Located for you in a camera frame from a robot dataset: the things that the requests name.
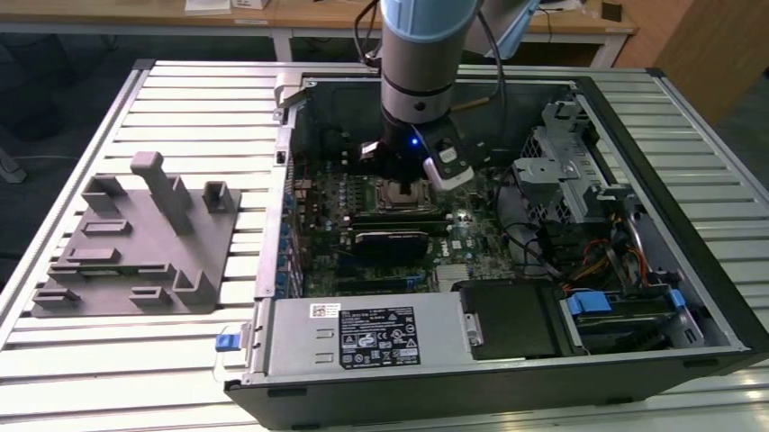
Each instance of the metal bracket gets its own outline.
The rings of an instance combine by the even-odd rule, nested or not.
[[[464,313],[464,331],[469,347],[480,347],[483,345],[483,333],[480,332],[477,316],[473,313]]]
[[[281,72],[275,77],[275,104],[285,108],[301,99],[301,74]]]

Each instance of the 3d-printed part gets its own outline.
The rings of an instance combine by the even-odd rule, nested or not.
[[[114,177],[109,175],[94,175],[85,185],[82,199],[93,211],[102,215],[106,213],[118,213],[113,198],[120,195],[125,195],[125,190],[117,183]]]
[[[73,263],[116,263],[120,261],[120,252],[113,247],[105,249],[72,249],[66,260]]]
[[[227,213],[235,211],[235,202],[225,182],[206,182],[202,186],[202,202],[208,213]]]
[[[140,308],[154,306],[166,306],[170,304],[170,296],[162,290],[161,286],[134,286],[130,288],[130,296],[128,297],[133,304]]]
[[[81,231],[86,236],[126,235],[130,232],[130,224],[121,219],[101,220],[86,223]]]
[[[240,192],[222,182],[188,191],[140,152],[130,169],[149,190],[90,179],[90,207],[37,291],[34,317],[210,313],[235,229]]]
[[[144,179],[149,196],[176,235],[189,234],[192,232],[192,223],[186,217],[189,193],[181,177],[168,177],[162,172],[162,155],[156,151],[140,151],[130,160],[130,172]]]
[[[173,279],[173,293],[182,304],[206,304],[216,302],[217,291],[200,270],[194,276],[194,283],[189,282],[184,272],[176,273]]]
[[[52,288],[37,290],[33,300],[48,309],[72,309],[80,298],[66,288]]]

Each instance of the sticker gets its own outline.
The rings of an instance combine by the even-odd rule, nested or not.
[[[339,364],[344,369],[419,365],[413,308],[340,310]]]
[[[340,308],[340,303],[312,303],[309,304],[309,318],[336,318]]]
[[[267,25],[267,21],[264,21],[264,20],[235,20],[235,24]]]

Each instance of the blue drive latch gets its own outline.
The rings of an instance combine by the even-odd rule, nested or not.
[[[599,291],[575,292],[568,299],[566,305],[571,316],[583,313],[611,312],[611,305],[606,294]]]

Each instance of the barcode sticker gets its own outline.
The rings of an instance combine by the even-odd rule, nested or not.
[[[312,303],[309,304],[309,318],[337,318],[340,303]]]

